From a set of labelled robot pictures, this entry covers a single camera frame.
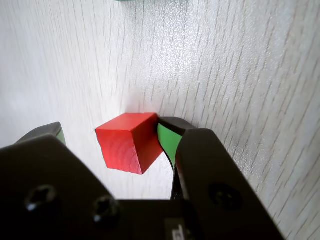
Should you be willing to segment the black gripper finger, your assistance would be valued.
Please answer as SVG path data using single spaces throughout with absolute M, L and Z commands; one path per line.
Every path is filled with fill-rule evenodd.
M 161 117 L 158 140 L 172 139 L 176 175 L 190 203 L 186 224 L 195 240 L 280 240 L 282 234 L 217 135 L 178 117 Z
M 59 122 L 0 150 L 3 240 L 123 240 L 119 206 L 66 147 Z

